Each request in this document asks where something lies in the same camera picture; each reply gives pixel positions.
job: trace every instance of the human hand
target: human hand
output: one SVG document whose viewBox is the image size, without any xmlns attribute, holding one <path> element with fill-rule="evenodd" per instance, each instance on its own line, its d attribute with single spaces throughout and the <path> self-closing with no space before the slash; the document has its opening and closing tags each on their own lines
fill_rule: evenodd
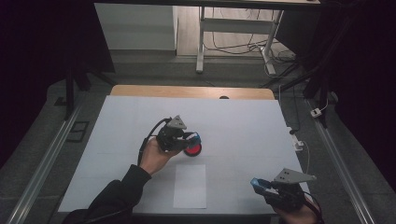
<svg viewBox="0 0 396 224">
<path fill-rule="evenodd" d="M 317 209 L 318 207 L 312 203 L 308 198 L 305 198 L 309 203 L 314 205 Z M 278 213 L 288 224 L 314 224 L 317 223 L 318 219 L 315 213 L 306 205 L 294 212 L 287 213 L 281 209 L 274 208 L 274 211 Z"/>
<path fill-rule="evenodd" d="M 154 175 L 160 171 L 165 164 L 180 151 L 168 151 L 164 152 L 160 149 L 160 145 L 157 139 L 151 138 L 146 144 L 145 150 L 143 151 L 142 161 L 140 167 L 144 169 L 150 175 Z"/>
</svg>

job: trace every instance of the metal frame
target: metal frame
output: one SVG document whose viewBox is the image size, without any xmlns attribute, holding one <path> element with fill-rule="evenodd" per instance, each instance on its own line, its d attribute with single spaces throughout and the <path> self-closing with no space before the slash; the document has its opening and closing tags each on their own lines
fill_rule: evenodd
<svg viewBox="0 0 396 224">
<path fill-rule="evenodd" d="M 257 9 L 274 9 L 274 10 L 309 10 L 320 11 L 323 8 L 336 7 L 336 4 L 313 4 L 276 2 L 276 1 L 257 1 L 257 0 L 95 0 L 95 3 L 112 3 L 112 4 L 135 4 L 135 5 L 152 5 L 152 6 L 185 6 L 185 7 L 233 7 L 233 8 L 257 8 Z"/>
<path fill-rule="evenodd" d="M 204 72 L 204 32 L 219 33 L 237 33 L 237 34 L 259 34 L 268 35 L 265 48 L 261 48 L 261 54 L 268 70 L 268 74 L 276 74 L 275 68 L 271 62 L 269 52 L 275 38 L 276 30 L 280 22 L 283 11 L 279 11 L 274 21 L 247 21 L 231 19 L 213 19 L 205 18 L 205 7 L 201 7 L 200 14 L 200 31 L 197 53 L 196 72 Z"/>
<path fill-rule="evenodd" d="M 30 179 L 29 184 L 18 200 L 18 203 L 12 211 L 11 216 L 8 218 L 7 224 L 23 223 L 26 219 L 38 193 L 40 192 L 48 174 L 50 173 L 53 163 L 55 162 L 62 146 L 64 145 L 64 141 L 66 140 L 66 137 L 69 134 L 73 123 L 82 108 L 82 105 L 84 104 L 85 96 L 85 92 L 82 92 L 78 96 L 73 113 L 70 115 L 69 120 L 64 121 L 59 132 L 55 135 L 54 139 L 50 143 L 46 154 L 44 155 L 40 164 L 37 166 L 37 169 Z"/>
<path fill-rule="evenodd" d="M 305 100 L 305 103 L 308 108 L 308 113 L 314 109 L 314 107 L 309 104 L 308 100 Z M 318 119 L 315 119 L 315 125 L 317 126 L 318 133 L 322 138 L 327 151 L 329 152 L 329 156 L 332 159 L 335 170 L 337 171 L 338 176 L 344 185 L 346 193 L 349 195 L 352 204 L 355 207 L 356 214 L 361 220 L 361 223 L 375 224 L 376 222 L 373 218 L 373 215 L 371 214 L 366 201 L 364 201 L 363 197 L 361 196 L 361 191 L 359 190 L 358 186 L 356 186 L 355 181 L 347 169 L 347 165 L 345 164 L 337 145 L 332 140 L 332 135 L 329 133 L 329 130 L 324 129 Z"/>
</svg>

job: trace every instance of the red object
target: red object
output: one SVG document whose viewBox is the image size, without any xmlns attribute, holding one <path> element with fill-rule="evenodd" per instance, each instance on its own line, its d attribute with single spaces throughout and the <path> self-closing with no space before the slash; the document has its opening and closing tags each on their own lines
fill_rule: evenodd
<svg viewBox="0 0 396 224">
<path fill-rule="evenodd" d="M 194 157 L 194 156 L 198 156 L 202 151 L 202 145 L 198 144 L 195 147 L 192 148 L 187 148 L 184 149 L 184 153 L 186 153 L 186 155 Z"/>
</svg>

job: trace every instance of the white tabletop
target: white tabletop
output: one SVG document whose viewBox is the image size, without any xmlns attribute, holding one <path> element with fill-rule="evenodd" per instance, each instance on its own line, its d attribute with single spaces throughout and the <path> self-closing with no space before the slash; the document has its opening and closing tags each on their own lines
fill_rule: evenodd
<svg viewBox="0 0 396 224">
<path fill-rule="evenodd" d="M 87 208 L 111 180 L 122 179 L 136 164 L 138 149 L 154 125 L 176 115 L 187 132 L 201 135 L 203 151 L 195 158 L 183 153 L 172 158 L 147 183 L 134 212 L 273 214 L 250 180 L 272 180 L 284 167 L 302 171 L 277 101 L 133 96 L 107 96 L 59 211 Z M 205 167 L 204 177 L 197 177 L 204 178 L 205 208 L 174 207 L 177 167 L 182 165 Z"/>
</svg>

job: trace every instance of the cable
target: cable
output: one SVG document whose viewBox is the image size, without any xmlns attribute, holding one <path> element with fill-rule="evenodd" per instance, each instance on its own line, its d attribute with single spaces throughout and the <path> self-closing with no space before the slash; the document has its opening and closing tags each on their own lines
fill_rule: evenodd
<svg viewBox="0 0 396 224">
<path fill-rule="evenodd" d="M 271 49 L 271 54 L 272 54 L 272 55 L 270 55 L 270 58 L 273 59 L 274 62 L 276 62 L 276 63 L 297 63 L 298 61 L 295 60 L 294 58 L 288 57 L 289 60 L 284 60 L 284 59 L 282 59 L 282 58 L 279 56 L 281 53 L 286 52 L 286 51 L 291 51 L 291 50 L 290 50 L 290 49 L 282 50 L 282 51 L 280 51 L 280 52 L 277 54 L 277 56 L 275 56 L 275 55 L 274 55 L 274 51 Z"/>
<path fill-rule="evenodd" d="M 306 165 L 306 170 L 305 170 L 305 173 L 308 174 L 308 171 L 309 171 L 309 161 L 311 160 L 311 155 L 310 155 L 310 153 L 309 153 L 309 146 L 308 146 L 308 144 L 307 144 L 305 141 L 302 141 L 302 142 L 306 145 L 306 149 L 307 149 L 307 151 L 308 151 L 308 163 L 307 163 L 307 165 Z"/>
<path fill-rule="evenodd" d="M 317 222 L 316 222 L 317 224 L 324 224 L 324 220 L 323 220 L 323 217 L 321 214 L 321 208 L 319 208 L 320 209 L 320 211 L 319 211 L 311 202 L 309 202 L 307 200 L 304 201 L 304 205 L 307 206 L 309 209 L 311 209 L 312 212 L 315 213 L 315 216 L 317 217 Z"/>
<path fill-rule="evenodd" d="M 295 70 L 295 69 L 297 69 L 297 67 L 299 67 L 299 64 L 297 64 L 297 63 L 292 63 L 291 65 L 289 65 L 289 67 L 287 67 L 279 76 L 271 76 L 269 73 L 268 73 L 268 70 L 267 70 L 267 64 L 269 63 L 270 61 L 268 61 L 268 62 L 266 62 L 265 64 L 264 64 L 264 72 L 265 72 L 265 75 L 267 75 L 268 77 L 272 77 L 272 78 L 297 78 L 297 77 L 286 77 L 286 75 L 288 75 L 290 72 L 292 72 L 293 70 Z M 267 86 L 267 84 L 269 84 L 271 81 L 269 81 L 269 82 L 267 82 L 267 83 L 265 83 L 265 84 L 263 84 L 263 86 L 265 87 L 265 86 Z"/>
<path fill-rule="evenodd" d="M 111 214 L 108 214 L 108 215 L 105 215 L 105 216 L 102 216 L 102 217 L 95 217 L 95 218 L 91 218 L 91 219 L 87 219 L 87 220 L 82 220 L 82 221 L 80 221 L 80 222 L 76 222 L 75 224 L 89 224 L 89 223 L 94 223 L 94 222 L 101 221 L 101 220 L 104 220 L 104 219 L 107 219 L 107 218 L 110 218 L 110 217 L 118 216 L 118 215 L 120 215 L 120 214 L 122 214 L 122 213 L 124 213 L 124 212 L 130 211 L 130 210 L 133 209 L 133 208 L 134 208 L 134 204 L 131 204 L 131 205 L 127 206 L 126 208 L 121 209 L 121 210 L 118 211 L 118 212 L 111 213 Z"/>
<path fill-rule="evenodd" d="M 312 194 L 310 194 L 310 193 L 308 193 L 308 192 L 306 192 L 306 191 L 303 191 L 303 193 L 304 193 L 304 194 L 307 194 L 307 195 L 309 195 L 309 196 L 311 196 L 311 198 L 314 200 L 315 204 L 318 206 L 319 212 L 320 212 L 320 214 L 321 214 L 321 213 L 322 213 L 322 210 L 321 210 L 321 206 L 320 206 L 318 200 L 317 200 Z"/>
<path fill-rule="evenodd" d="M 253 14 L 253 9 L 250 9 L 250 14 L 247 16 L 247 20 L 251 17 L 251 15 Z"/>
<path fill-rule="evenodd" d="M 279 89 L 278 101 L 279 101 L 279 105 L 282 106 L 282 102 L 280 102 L 280 86 L 282 86 L 282 85 L 279 85 L 279 87 L 278 87 L 278 89 Z"/>
<path fill-rule="evenodd" d="M 151 132 L 148 134 L 148 136 L 143 140 L 142 146 L 139 149 L 139 155 L 137 157 L 137 165 L 140 165 L 140 162 L 142 161 L 142 156 L 143 156 L 143 151 L 145 150 L 146 144 L 149 141 L 149 138 L 152 136 L 152 134 L 154 133 L 154 131 L 158 128 L 158 126 L 160 126 L 160 124 L 162 124 L 163 122 L 169 122 L 172 119 L 162 119 L 160 120 L 155 126 L 154 128 L 151 129 Z"/>
<path fill-rule="evenodd" d="M 301 122 L 300 122 L 300 115 L 298 113 L 298 106 L 297 106 L 297 100 L 296 100 L 296 93 L 295 93 L 295 86 L 293 86 L 293 101 L 294 101 L 294 108 L 296 110 L 296 115 L 297 115 L 297 122 L 298 122 L 298 129 L 295 131 L 298 132 L 301 129 Z"/>
<path fill-rule="evenodd" d="M 259 18 L 260 12 L 261 12 L 261 10 L 259 10 L 259 13 L 258 13 L 258 15 L 257 15 L 256 20 Z M 214 16 L 215 16 L 215 8 L 212 7 L 212 18 L 214 18 Z M 218 47 L 218 46 L 216 45 L 216 41 L 215 41 L 215 32 L 212 32 L 212 42 L 213 42 L 213 45 L 214 45 L 215 48 L 214 48 L 214 49 L 209 48 L 209 47 L 207 47 L 207 46 L 205 45 L 205 43 L 204 43 L 204 47 L 205 47 L 206 49 L 208 49 L 208 50 L 217 50 L 217 51 L 224 52 L 224 53 L 229 53 L 229 54 L 236 54 L 236 55 L 237 55 L 237 54 L 246 54 L 246 53 L 252 52 L 255 48 L 257 48 L 257 47 L 251 47 L 251 46 L 250 46 L 250 42 L 251 42 L 251 39 L 252 39 L 252 38 L 253 38 L 253 35 L 250 37 L 250 39 L 249 39 L 249 41 L 248 41 L 247 44 L 235 45 L 235 46 L 229 46 L 229 47 Z M 256 42 L 255 44 L 263 43 L 263 42 L 266 42 L 266 40 L 262 40 L 262 41 Z M 230 52 L 230 51 L 225 50 L 225 49 L 233 49 L 233 48 L 239 48 L 239 47 L 244 47 L 244 46 L 247 46 L 247 47 L 248 47 L 248 51 Z"/>
<path fill-rule="evenodd" d="M 329 99 L 326 99 L 326 105 L 325 105 L 323 108 L 321 108 L 320 111 L 326 109 L 326 107 L 327 107 L 328 104 L 329 104 Z"/>
<path fill-rule="evenodd" d="M 213 84 L 213 83 L 211 83 L 211 82 L 209 82 L 209 81 L 204 81 L 204 82 L 207 83 L 207 84 L 209 84 L 209 85 L 211 85 L 212 87 L 216 87 L 215 84 Z"/>
</svg>

